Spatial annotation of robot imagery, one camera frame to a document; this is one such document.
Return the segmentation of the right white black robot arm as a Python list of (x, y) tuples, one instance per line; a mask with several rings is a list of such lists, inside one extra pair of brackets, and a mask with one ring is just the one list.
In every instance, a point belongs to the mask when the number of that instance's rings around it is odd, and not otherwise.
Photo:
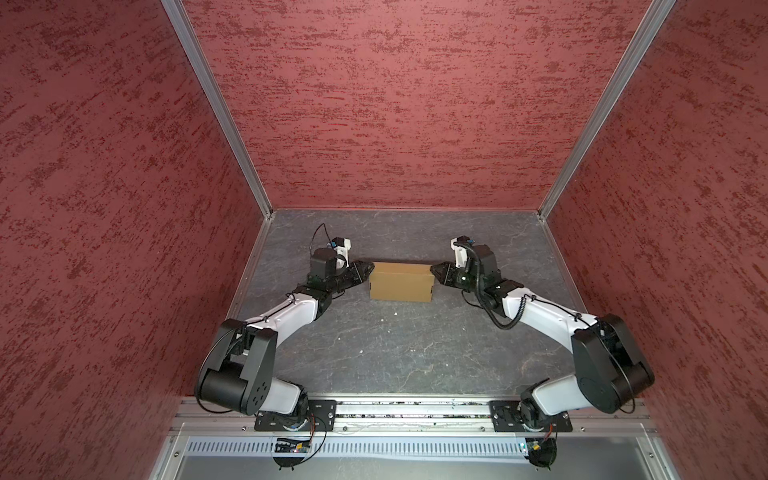
[(571, 410), (592, 407), (615, 413), (634, 404), (655, 382), (634, 336), (616, 315), (569, 309), (496, 273), (479, 276), (479, 266), (471, 261), (463, 267), (439, 263), (430, 272), (441, 285), (474, 294), (476, 305), (492, 315), (498, 328), (528, 326), (572, 354), (572, 374), (540, 381), (520, 395), (513, 417), (529, 431), (547, 429)]

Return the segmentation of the right small circuit board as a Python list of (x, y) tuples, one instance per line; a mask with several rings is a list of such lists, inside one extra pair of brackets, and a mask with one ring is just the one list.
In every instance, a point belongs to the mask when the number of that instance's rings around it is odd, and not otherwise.
[(526, 440), (526, 455), (528, 457), (533, 455), (542, 455), (548, 448), (548, 439), (527, 439)]

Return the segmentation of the left small circuit board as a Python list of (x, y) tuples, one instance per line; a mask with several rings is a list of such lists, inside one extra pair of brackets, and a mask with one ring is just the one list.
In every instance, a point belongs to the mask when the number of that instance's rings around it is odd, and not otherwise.
[(312, 441), (306, 439), (277, 438), (275, 442), (275, 454), (308, 455), (313, 451)]

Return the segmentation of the brown cardboard box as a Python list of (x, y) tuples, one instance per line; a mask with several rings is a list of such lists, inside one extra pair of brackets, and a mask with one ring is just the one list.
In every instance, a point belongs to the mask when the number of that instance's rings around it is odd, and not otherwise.
[(375, 262), (369, 277), (370, 297), (381, 301), (429, 303), (434, 282), (429, 265)]

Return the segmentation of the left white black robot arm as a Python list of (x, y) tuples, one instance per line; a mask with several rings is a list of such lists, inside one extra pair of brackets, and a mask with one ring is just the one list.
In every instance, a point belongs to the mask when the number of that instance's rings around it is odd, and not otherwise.
[(199, 369), (196, 400), (214, 404), (217, 414), (270, 412), (304, 418), (304, 387), (274, 376), (277, 349), (318, 320), (336, 297), (365, 283), (374, 269), (372, 262), (353, 261), (338, 275), (298, 285), (282, 303), (260, 315), (225, 320)]

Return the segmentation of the small circuit board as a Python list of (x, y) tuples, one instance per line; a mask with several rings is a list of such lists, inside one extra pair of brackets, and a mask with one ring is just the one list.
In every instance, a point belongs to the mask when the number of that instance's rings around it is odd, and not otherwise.
[(548, 448), (548, 439), (527, 439), (526, 440), (526, 455), (528, 457), (533, 455), (542, 455)]
[(275, 442), (275, 454), (308, 455), (313, 451), (312, 441), (306, 439), (277, 438)]

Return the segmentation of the left aluminium corner post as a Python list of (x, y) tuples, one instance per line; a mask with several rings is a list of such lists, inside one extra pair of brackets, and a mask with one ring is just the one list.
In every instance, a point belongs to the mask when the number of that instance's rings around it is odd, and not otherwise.
[(179, 0), (162, 0), (161, 4), (229, 144), (230, 150), (259, 206), (262, 216), (267, 221), (270, 221), (274, 215), (273, 206), (248, 153), (245, 142), (238, 131), (209, 62), (205, 57), (183, 2)]

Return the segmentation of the right aluminium corner post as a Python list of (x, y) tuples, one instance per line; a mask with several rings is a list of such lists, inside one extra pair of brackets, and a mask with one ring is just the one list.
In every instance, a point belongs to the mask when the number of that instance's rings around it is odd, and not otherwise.
[(595, 108), (578, 136), (553, 186), (543, 200), (538, 217), (545, 223), (565, 192), (573, 175), (597, 138), (604, 123), (620, 99), (635, 71), (642, 62), (653, 40), (675, 6), (675, 0), (653, 0), (650, 2), (633, 36), (631, 37), (616, 68), (607, 82)]

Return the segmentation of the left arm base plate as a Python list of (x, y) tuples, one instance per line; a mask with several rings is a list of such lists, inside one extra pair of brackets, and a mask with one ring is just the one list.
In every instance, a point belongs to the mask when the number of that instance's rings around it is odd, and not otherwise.
[(320, 433), (334, 429), (338, 402), (336, 400), (309, 399), (299, 402), (290, 415), (259, 411), (255, 417), (254, 430), (275, 433)]

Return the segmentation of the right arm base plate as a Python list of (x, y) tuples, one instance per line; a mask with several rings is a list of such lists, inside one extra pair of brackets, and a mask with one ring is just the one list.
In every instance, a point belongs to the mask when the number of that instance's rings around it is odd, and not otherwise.
[(566, 412), (546, 415), (530, 400), (493, 400), (488, 407), (495, 432), (536, 434), (573, 431)]

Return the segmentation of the aluminium front rail frame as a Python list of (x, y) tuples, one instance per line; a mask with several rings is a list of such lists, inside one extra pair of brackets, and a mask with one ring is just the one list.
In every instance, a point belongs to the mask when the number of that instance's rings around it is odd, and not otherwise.
[[(208, 414), (192, 398), (177, 411), (151, 478), (177, 479), (184, 460), (198, 457), (278, 458), (296, 461), (325, 458), (364, 458), (406, 461), (479, 461), (528, 464), (527, 439), (554, 439), (558, 460), (569, 469), (566, 444), (585, 448), (580, 457), (594, 454), (600, 465), (608, 450), (628, 453), (650, 479), (675, 479), (676, 468), (643, 401), (632, 413), (604, 414), (593, 408), (567, 412), (570, 433), (495, 432), (488, 403), (479, 396), (407, 396), (318, 394), (312, 399), (338, 402), (334, 429), (320, 433), (275, 433), (254, 430), (255, 416)], [(310, 439), (308, 455), (275, 454), (277, 438)]]

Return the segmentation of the aluminium corner post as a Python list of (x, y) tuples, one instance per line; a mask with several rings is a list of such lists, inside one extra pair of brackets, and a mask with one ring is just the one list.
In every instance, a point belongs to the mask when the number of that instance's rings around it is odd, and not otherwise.
[(205, 57), (183, 2), (179, 0), (162, 0), (161, 4), (229, 144), (230, 150), (259, 206), (262, 216), (267, 221), (270, 221), (274, 215), (273, 206), (248, 153), (245, 142), (238, 131), (209, 62)]
[(553, 186), (543, 200), (538, 217), (545, 223), (565, 192), (573, 175), (597, 138), (604, 123), (620, 99), (635, 71), (642, 62), (653, 40), (675, 6), (675, 0), (653, 0), (650, 2), (633, 36), (631, 37), (616, 68), (607, 82), (595, 108), (578, 136)]

